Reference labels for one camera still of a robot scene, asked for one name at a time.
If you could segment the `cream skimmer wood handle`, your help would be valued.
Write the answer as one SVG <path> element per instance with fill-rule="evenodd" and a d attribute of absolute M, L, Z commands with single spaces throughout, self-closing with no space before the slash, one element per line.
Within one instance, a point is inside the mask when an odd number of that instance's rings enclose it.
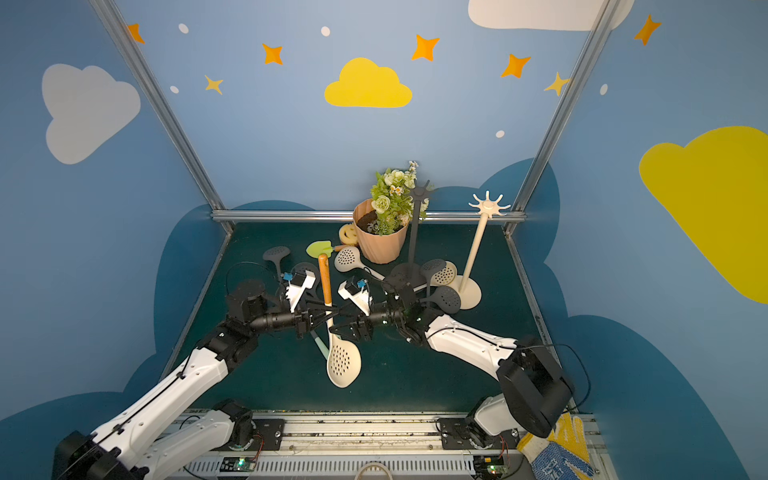
<path fill-rule="evenodd" d="M 323 300 L 325 305 L 332 305 L 329 259 L 326 255 L 318 258 Z M 330 340 L 330 356 L 326 362 L 327 375 L 338 388 L 349 387 L 359 376 L 362 360 L 358 347 L 351 341 L 342 340 L 330 332 L 334 325 L 333 318 L 326 321 Z"/>

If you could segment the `cream skimmer mint handle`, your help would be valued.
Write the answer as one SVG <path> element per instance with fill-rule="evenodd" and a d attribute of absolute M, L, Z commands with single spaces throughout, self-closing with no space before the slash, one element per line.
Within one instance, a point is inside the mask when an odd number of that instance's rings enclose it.
<path fill-rule="evenodd" d="M 456 265 L 451 261 L 445 261 L 444 267 L 433 274 L 430 283 L 432 286 L 450 285 L 458 275 Z"/>

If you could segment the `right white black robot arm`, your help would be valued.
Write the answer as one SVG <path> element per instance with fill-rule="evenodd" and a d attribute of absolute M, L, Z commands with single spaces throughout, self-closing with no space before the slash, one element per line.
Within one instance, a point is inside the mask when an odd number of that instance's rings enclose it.
<path fill-rule="evenodd" d="M 481 400 L 470 411 L 466 437 L 484 448 L 501 433 L 519 429 L 547 438 L 567 412 L 573 382 L 548 350 L 533 338 L 503 338 L 458 322 L 459 294 L 440 286 L 419 298 L 410 284 L 400 289 L 384 282 L 385 300 L 371 299 L 368 282 L 347 280 L 338 288 L 341 299 L 359 313 L 347 324 L 331 328 L 348 341 L 370 340 L 376 326 L 390 325 L 410 344 L 451 355 L 488 374 L 501 393 Z"/>

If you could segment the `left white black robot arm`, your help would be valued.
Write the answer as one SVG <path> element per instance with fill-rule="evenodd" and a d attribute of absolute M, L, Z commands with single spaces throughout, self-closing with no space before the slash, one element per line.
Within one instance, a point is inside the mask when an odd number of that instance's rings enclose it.
<path fill-rule="evenodd" d="M 258 280 L 244 281 L 226 301 L 224 320 L 157 385 L 90 434 L 75 431 L 57 445 L 52 478 L 165 479 L 215 448 L 252 445 L 257 437 L 253 413 L 233 400 L 171 435 L 164 431 L 240 367 L 261 335 L 292 330 L 303 337 L 329 324 L 337 310 L 328 275 L 311 271 L 289 277 L 276 296 Z"/>

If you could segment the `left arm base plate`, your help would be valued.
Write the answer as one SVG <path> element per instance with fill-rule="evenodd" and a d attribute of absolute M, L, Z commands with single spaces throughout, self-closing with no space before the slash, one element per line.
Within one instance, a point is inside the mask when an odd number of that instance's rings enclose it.
<path fill-rule="evenodd" d="M 279 418 L 255 418 L 235 424 L 225 449 L 232 451 L 278 451 L 285 421 Z"/>

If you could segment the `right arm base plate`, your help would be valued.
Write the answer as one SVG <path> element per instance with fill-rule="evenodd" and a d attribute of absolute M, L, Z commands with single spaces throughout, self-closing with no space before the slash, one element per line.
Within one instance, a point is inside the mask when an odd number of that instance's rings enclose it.
<path fill-rule="evenodd" d="M 502 447 L 499 436 L 491 436 L 466 418 L 441 417 L 436 427 L 444 450 L 500 450 Z"/>

